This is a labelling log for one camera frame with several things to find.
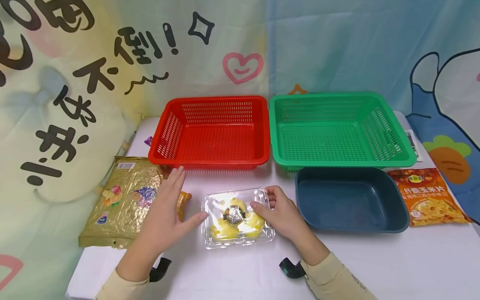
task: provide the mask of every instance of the green plastic basket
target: green plastic basket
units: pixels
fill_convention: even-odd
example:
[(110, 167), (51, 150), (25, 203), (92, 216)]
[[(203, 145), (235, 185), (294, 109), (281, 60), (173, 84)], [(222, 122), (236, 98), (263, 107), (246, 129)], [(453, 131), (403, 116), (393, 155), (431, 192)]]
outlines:
[(304, 167), (410, 167), (416, 156), (392, 109), (375, 93), (281, 95), (270, 99), (273, 157)]

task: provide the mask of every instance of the hand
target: hand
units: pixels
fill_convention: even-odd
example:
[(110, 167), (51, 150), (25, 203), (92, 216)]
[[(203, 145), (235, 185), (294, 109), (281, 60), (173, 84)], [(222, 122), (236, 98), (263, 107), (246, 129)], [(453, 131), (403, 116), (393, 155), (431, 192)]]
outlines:
[(183, 223), (178, 221), (177, 201), (185, 175), (183, 167), (172, 170), (158, 189), (140, 230), (138, 239), (148, 241), (148, 246), (157, 257), (208, 217), (208, 213), (200, 212)]
[(140, 234), (117, 266), (117, 273), (123, 279), (131, 282), (147, 279), (157, 257), (208, 217), (206, 212), (200, 212), (183, 223), (178, 221), (177, 201), (184, 181), (183, 167), (173, 169), (158, 189)]
[(264, 218), (278, 233), (291, 240), (307, 264), (319, 264), (330, 254), (328, 248), (313, 234), (295, 203), (279, 186), (269, 186), (265, 190), (270, 208), (273, 210), (252, 201), (250, 206), (254, 212)]

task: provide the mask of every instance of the clear plastic container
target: clear plastic container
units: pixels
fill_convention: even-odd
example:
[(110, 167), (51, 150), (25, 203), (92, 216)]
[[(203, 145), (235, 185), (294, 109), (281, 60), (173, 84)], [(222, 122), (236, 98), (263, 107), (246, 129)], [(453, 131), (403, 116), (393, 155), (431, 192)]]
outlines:
[(202, 210), (209, 216), (202, 224), (202, 234), (207, 249), (273, 240), (275, 230), (253, 211), (251, 201), (270, 208), (262, 187), (205, 195)]

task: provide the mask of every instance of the red plastic basket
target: red plastic basket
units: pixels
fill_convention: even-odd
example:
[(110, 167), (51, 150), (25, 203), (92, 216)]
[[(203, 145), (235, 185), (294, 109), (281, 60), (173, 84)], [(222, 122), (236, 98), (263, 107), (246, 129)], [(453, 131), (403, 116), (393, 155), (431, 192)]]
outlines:
[(157, 165), (253, 169), (270, 156), (265, 98), (179, 98), (167, 103), (148, 159)]

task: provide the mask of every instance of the dark blue plastic tray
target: dark blue plastic tray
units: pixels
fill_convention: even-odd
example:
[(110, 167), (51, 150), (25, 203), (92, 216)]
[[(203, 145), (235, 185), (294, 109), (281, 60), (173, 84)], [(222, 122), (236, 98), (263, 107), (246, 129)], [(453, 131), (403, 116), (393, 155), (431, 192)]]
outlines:
[(322, 230), (399, 233), (407, 207), (393, 179), (376, 168), (304, 168), (297, 204), (305, 221)]

